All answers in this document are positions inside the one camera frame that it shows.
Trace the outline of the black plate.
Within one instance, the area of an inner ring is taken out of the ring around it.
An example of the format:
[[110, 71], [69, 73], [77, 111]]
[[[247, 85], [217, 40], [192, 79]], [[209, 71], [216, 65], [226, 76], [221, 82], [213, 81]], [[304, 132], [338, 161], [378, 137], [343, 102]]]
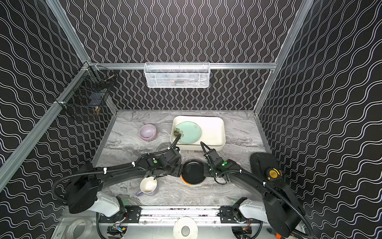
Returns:
[[206, 179], [206, 177], [204, 177], [204, 164], [196, 159], [189, 160], [183, 165], [181, 175], [188, 182], [197, 182], [203, 178]]

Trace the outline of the mint green flower plate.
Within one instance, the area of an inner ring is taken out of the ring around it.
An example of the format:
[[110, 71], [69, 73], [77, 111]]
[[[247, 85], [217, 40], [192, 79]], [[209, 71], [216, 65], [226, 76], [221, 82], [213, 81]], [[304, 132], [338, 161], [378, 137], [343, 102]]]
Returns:
[[180, 135], [178, 143], [193, 144], [201, 138], [202, 129], [198, 124], [194, 122], [185, 121], [175, 126], [173, 134], [175, 138]]

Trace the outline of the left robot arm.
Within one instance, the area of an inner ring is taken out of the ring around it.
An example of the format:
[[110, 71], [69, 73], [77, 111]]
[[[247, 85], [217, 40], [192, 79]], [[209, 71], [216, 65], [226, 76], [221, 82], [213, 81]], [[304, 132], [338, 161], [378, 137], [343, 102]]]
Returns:
[[90, 210], [120, 220], [125, 213], [122, 200], [103, 195], [102, 190], [137, 178], [179, 177], [181, 159], [178, 151], [169, 150], [145, 153], [133, 162], [111, 167], [87, 164], [76, 173], [57, 180], [51, 192], [55, 199], [69, 207], [71, 214]]

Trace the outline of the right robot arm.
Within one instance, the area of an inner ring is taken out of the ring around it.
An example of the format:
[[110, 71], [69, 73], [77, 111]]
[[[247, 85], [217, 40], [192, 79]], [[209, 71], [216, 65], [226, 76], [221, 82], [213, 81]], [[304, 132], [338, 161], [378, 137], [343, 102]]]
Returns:
[[235, 161], [220, 156], [206, 156], [209, 172], [262, 197], [266, 222], [283, 237], [291, 235], [312, 239], [313, 230], [302, 205], [284, 182], [279, 165], [272, 154], [258, 152], [250, 157], [251, 171]]

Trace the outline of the white plastic bin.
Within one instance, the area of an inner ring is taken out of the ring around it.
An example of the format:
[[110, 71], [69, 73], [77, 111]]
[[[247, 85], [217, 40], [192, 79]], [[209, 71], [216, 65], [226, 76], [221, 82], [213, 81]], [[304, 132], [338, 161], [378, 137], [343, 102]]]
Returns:
[[170, 141], [174, 142], [175, 137], [173, 130], [178, 124], [191, 121], [198, 124], [202, 129], [201, 138], [193, 144], [181, 144], [177, 143], [177, 146], [181, 150], [198, 150], [201, 151], [201, 142], [204, 142], [207, 146], [221, 150], [226, 143], [224, 121], [219, 117], [211, 116], [177, 116], [173, 120]]

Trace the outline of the orange plate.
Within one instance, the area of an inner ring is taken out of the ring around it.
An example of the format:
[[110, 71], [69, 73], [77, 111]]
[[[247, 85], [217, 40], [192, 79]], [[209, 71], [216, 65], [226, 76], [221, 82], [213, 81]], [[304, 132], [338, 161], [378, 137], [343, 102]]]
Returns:
[[187, 184], [187, 185], [190, 185], [190, 186], [195, 186], [195, 185], [199, 185], [199, 184], [201, 184], [204, 180], [205, 180], [205, 178], [203, 178], [202, 180], [199, 180], [199, 181], [197, 181], [197, 182], [188, 182], [182, 175], [180, 175], [181, 177], [181, 180], [185, 183], [185, 184]]

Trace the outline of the purple mug white inside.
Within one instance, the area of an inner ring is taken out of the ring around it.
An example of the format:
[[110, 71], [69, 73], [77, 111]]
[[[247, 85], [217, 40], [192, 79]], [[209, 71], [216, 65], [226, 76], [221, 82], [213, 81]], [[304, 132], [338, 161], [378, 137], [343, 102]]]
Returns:
[[157, 193], [158, 190], [158, 181], [154, 177], [146, 177], [141, 183], [139, 190], [136, 192], [136, 196], [148, 195], [152, 196]]

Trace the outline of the lavender patterned bowl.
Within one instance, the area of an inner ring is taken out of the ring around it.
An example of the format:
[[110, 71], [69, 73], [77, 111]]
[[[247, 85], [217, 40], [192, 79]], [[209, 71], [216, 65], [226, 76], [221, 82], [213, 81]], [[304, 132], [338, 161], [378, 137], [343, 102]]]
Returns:
[[157, 137], [157, 128], [153, 124], [145, 124], [140, 128], [139, 135], [144, 141], [152, 141]]

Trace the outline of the black textured mat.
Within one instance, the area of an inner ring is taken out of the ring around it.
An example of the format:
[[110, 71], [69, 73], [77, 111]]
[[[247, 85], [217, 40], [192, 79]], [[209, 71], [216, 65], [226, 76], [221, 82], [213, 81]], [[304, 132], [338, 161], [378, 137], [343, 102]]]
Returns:
[[261, 183], [271, 182], [279, 185], [284, 184], [283, 178], [282, 180], [269, 181], [266, 177], [266, 170], [268, 168], [275, 168], [282, 174], [279, 164], [272, 154], [266, 152], [255, 152], [250, 156], [250, 165], [252, 174], [259, 178]]

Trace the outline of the yellow tape measure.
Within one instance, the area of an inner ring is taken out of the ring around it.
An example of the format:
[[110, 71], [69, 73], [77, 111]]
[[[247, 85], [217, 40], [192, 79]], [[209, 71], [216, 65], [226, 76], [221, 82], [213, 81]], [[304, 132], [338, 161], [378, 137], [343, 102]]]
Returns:
[[266, 177], [269, 181], [282, 180], [282, 174], [275, 168], [268, 168], [266, 170]]

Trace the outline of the white tape roll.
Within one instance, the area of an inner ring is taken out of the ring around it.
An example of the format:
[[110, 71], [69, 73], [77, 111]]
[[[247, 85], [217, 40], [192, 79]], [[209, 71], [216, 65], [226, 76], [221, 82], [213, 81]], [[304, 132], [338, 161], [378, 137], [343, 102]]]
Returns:
[[196, 221], [190, 217], [180, 218], [173, 226], [174, 239], [197, 239], [199, 228]]

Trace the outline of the clear tape roll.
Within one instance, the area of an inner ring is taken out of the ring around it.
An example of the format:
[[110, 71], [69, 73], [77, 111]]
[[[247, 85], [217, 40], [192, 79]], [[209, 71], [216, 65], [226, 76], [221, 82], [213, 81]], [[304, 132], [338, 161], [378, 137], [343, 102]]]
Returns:
[[88, 239], [92, 234], [93, 223], [89, 219], [76, 219], [66, 230], [67, 239]]

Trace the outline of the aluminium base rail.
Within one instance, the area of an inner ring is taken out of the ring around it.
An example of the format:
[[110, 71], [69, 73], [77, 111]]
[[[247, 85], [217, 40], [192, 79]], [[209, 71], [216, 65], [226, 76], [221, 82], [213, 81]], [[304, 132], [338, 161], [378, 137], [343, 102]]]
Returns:
[[189, 217], [198, 226], [244, 226], [248, 221], [251, 223], [264, 222], [267, 224], [265, 207], [254, 202], [249, 204], [248, 213], [241, 213], [232, 206], [127, 206], [122, 219], [112, 219], [93, 211], [84, 211], [79, 214], [71, 214], [65, 210], [61, 222], [70, 222], [74, 219], [87, 219], [95, 224], [96, 220], [101, 225], [133, 225], [133, 226], [173, 226], [183, 217]]

